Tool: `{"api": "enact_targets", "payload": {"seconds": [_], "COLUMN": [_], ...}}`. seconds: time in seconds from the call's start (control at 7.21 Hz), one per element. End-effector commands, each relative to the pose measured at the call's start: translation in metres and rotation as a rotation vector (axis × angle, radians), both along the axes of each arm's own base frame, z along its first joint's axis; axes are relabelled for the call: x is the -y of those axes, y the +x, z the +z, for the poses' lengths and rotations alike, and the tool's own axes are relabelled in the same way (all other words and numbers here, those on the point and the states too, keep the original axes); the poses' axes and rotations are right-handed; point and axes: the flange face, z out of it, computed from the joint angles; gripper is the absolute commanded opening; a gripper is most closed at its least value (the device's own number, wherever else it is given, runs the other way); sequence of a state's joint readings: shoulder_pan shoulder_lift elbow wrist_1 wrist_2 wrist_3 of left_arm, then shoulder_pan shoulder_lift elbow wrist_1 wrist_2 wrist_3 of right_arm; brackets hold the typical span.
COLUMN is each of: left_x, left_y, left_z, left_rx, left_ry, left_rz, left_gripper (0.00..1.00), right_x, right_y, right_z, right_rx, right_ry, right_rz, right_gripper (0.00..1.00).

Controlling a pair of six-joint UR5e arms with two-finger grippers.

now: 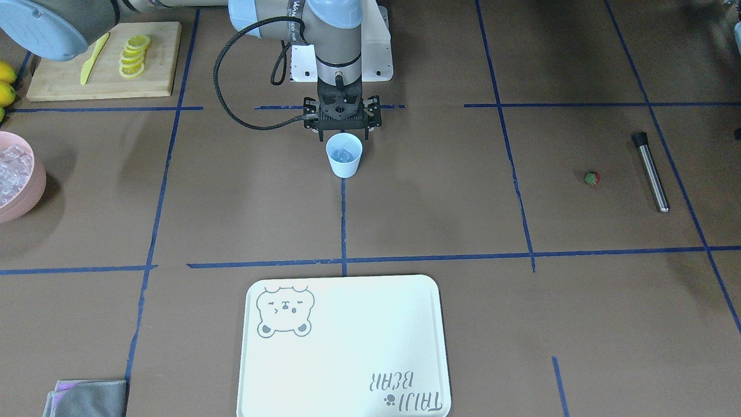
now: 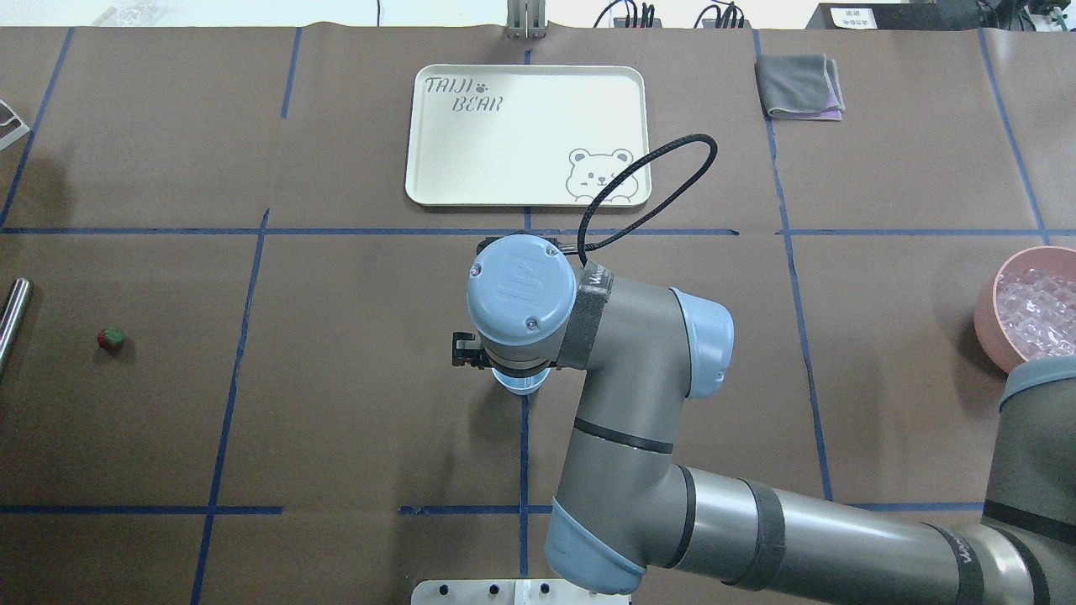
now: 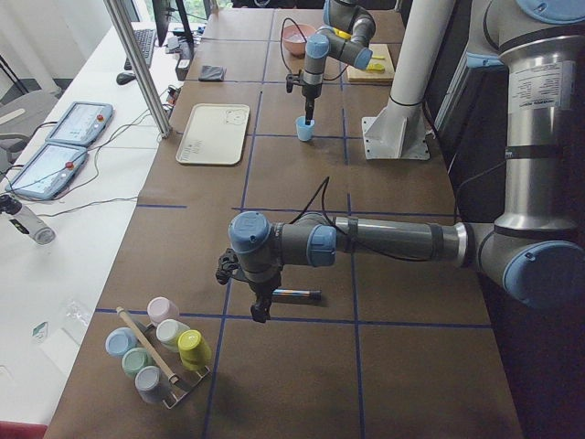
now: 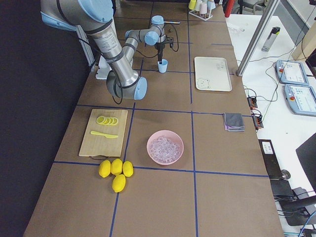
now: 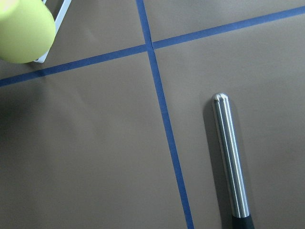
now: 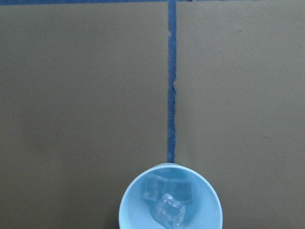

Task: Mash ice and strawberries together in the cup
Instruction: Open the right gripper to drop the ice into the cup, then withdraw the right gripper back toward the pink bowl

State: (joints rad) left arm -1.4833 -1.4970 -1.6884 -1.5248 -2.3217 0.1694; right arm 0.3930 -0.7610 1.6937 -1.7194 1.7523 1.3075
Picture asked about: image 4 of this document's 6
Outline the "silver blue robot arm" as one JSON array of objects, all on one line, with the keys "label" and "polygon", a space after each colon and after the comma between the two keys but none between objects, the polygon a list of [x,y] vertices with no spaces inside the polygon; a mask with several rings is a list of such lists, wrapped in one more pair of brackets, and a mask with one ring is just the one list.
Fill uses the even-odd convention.
[{"label": "silver blue robot arm", "polygon": [[162,53],[166,44],[174,39],[165,34],[163,17],[151,19],[148,29],[130,30],[121,45],[113,29],[114,9],[110,0],[42,0],[43,22],[51,27],[75,31],[81,26],[97,44],[101,55],[111,67],[107,76],[107,89],[120,99],[141,100],[147,92],[147,80],[133,70],[131,62],[138,44],[154,46],[158,51],[158,65],[163,65]]}]

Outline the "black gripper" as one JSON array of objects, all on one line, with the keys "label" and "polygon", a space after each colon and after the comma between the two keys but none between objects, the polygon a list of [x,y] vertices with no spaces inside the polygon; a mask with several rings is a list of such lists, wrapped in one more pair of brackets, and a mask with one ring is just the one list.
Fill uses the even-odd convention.
[{"label": "black gripper", "polygon": [[163,49],[166,45],[169,45],[171,49],[174,47],[174,38],[165,36],[164,40],[161,40],[160,42],[157,42],[155,44],[155,49],[158,51],[158,63],[162,64],[162,57],[163,57]]}]

